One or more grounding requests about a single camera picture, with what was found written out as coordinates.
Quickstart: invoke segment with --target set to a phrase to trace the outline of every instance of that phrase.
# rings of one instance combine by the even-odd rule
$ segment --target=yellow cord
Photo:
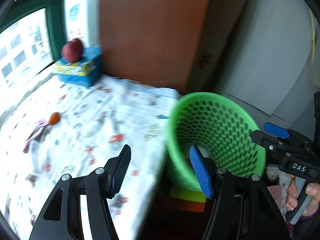
[[[320,87],[320,85],[316,82],[315,77],[313,75],[314,71],[314,62],[315,62],[315,53],[316,53],[316,31],[315,31],[315,20],[313,19],[313,14],[311,9],[309,8],[309,13],[311,17],[311,28],[312,28],[312,53],[311,53],[311,75],[313,82]]]

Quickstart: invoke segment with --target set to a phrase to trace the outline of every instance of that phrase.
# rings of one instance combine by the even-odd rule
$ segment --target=bed
[[[91,88],[65,84],[53,76],[20,103],[0,130],[0,209],[21,240],[59,178],[88,175],[120,153],[132,159],[120,192],[108,200],[120,240],[135,239],[163,169],[166,123],[178,93],[102,75]],[[40,119],[54,112],[60,121],[47,126],[32,150],[25,141]],[[86,198],[81,196],[86,240],[92,239]]]

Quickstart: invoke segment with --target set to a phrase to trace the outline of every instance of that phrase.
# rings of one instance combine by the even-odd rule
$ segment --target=red apple
[[[68,41],[62,48],[62,56],[67,62],[78,61],[83,53],[83,44],[78,38]]]

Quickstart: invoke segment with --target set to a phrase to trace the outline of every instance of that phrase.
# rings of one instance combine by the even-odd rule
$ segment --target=blue tissue box
[[[84,48],[78,62],[69,63],[64,58],[54,64],[60,81],[91,87],[100,76],[101,49]]]

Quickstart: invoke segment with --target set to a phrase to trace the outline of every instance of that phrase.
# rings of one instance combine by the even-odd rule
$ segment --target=green plastic basket
[[[183,96],[168,122],[171,180],[188,191],[201,191],[189,161],[189,149],[193,144],[218,167],[224,167],[234,175],[261,176],[266,151],[249,136],[251,131],[258,129],[254,119],[228,98],[205,92]]]

